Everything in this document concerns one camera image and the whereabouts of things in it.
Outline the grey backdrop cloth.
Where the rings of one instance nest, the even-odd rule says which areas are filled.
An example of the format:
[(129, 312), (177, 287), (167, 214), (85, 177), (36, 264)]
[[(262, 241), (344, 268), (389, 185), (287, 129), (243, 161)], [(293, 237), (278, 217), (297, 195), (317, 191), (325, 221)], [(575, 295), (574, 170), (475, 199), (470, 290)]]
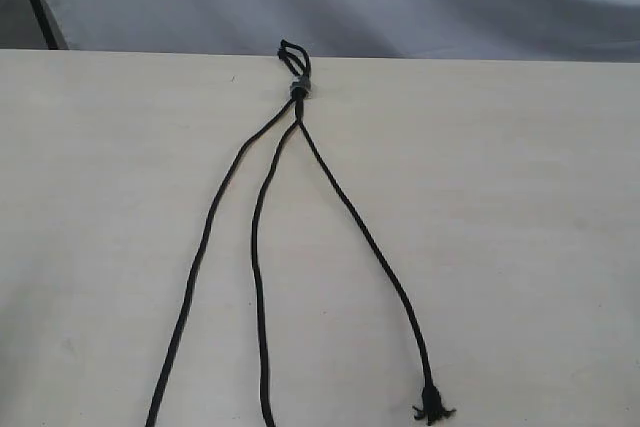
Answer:
[(637, 61), (639, 0), (45, 0), (78, 50)]

